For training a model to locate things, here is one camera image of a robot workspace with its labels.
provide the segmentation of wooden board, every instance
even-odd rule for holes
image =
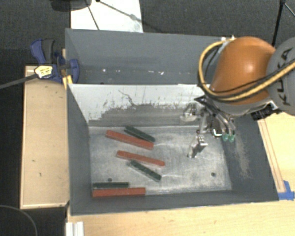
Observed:
[[[34,67],[26,67],[26,76]],[[63,85],[25,83],[20,208],[62,207],[69,200]]]
[[[267,126],[266,120],[265,119],[259,120],[258,126],[259,126],[259,130],[260,130],[260,133],[262,136],[262,140],[265,145],[266,155],[269,160],[269,164],[271,166],[272,175],[274,178],[276,189],[279,193],[283,193],[286,191],[286,188],[284,186],[282,174],[281,174],[281,171],[280,171],[277,159],[276,159],[273,143],[272,143],[269,131],[268,131],[268,126]]]

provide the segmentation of yellow label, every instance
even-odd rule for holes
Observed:
[[[50,65],[41,65],[34,71],[40,79],[47,79],[53,75],[53,67]]]

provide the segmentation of red stick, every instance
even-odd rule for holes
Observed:
[[[118,150],[117,157],[122,158],[122,159],[129,159],[129,160],[136,160],[136,161],[145,162],[145,163],[151,163],[151,164],[155,164],[158,166],[165,165],[164,161],[157,160],[157,159],[147,157],[147,156],[129,153],[129,152],[126,152],[123,150]]]
[[[149,150],[152,150],[154,147],[154,143],[136,138],[136,137],[132,137],[132,136],[128,136],[128,135],[124,135],[112,130],[107,130],[106,132],[106,137],[123,142],[123,143],[127,143],[127,144],[131,144],[134,146],[138,146],[141,148],[146,148]]]
[[[95,189],[92,192],[93,198],[120,197],[120,196],[144,196],[145,188],[117,188],[117,189]]]

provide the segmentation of wooden block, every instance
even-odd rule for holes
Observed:
[[[67,82],[68,84],[73,84],[71,75],[67,75]]]
[[[107,130],[106,132],[106,137],[123,142],[123,143],[127,143],[127,144],[131,144],[134,146],[138,146],[141,148],[146,148],[149,150],[152,150],[154,147],[154,143],[139,139],[139,138],[135,138],[132,136],[128,136],[128,135],[124,135],[112,130]]]
[[[118,150],[117,157],[122,158],[122,159],[136,160],[136,161],[140,161],[140,162],[155,164],[155,165],[158,165],[158,166],[164,166],[165,165],[164,161],[157,160],[157,159],[147,157],[147,156],[133,154],[133,153],[126,152],[126,151],[123,151],[123,150]]]
[[[266,120],[261,119],[258,121],[258,126],[261,132],[261,137],[265,145],[266,155],[269,160],[270,168],[272,171],[274,183],[276,186],[276,190],[278,193],[286,192],[286,188],[283,182],[283,178],[281,175],[281,171],[275,156],[275,152],[273,149],[273,144],[269,135],[269,131],[266,125]]]
[[[67,90],[67,83],[68,83],[67,77],[62,78],[62,83],[63,83],[64,89]]]
[[[92,192],[93,198],[120,197],[120,196],[144,196],[145,188],[117,188],[117,189],[95,189]]]

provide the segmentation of yellow cable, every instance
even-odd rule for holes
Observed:
[[[221,40],[218,42],[215,42],[211,45],[209,45],[201,54],[200,56],[200,60],[199,60],[199,78],[200,78],[200,82],[204,88],[205,91],[209,92],[211,95],[214,96],[222,96],[223,94],[221,93],[215,93],[214,91],[212,91],[211,89],[209,89],[206,86],[206,82],[203,78],[203,71],[202,71],[202,63],[203,63],[203,59],[205,57],[205,55],[207,54],[207,52],[214,48],[215,46],[221,45],[226,41],[233,41],[234,39],[226,39],[226,40]],[[277,81],[278,79],[282,78],[284,75],[286,75],[287,73],[289,73],[290,71],[292,71],[295,68],[295,62],[293,62],[292,64],[288,65],[287,67],[285,67],[282,71],[280,71],[279,73],[273,75],[271,78],[269,78],[268,80],[266,80],[265,82],[261,83],[260,85],[256,86],[255,88],[250,89],[247,92],[243,92],[240,95],[237,96],[232,96],[232,97],[228,97],[228,98],[223,98],[223,101],[234,101],[234,100],[240,100],[242,98],[246,98],[249,97],[263,89],[265,89],[267,86],[271,85],[272,83],[274,83],[275,81]]]

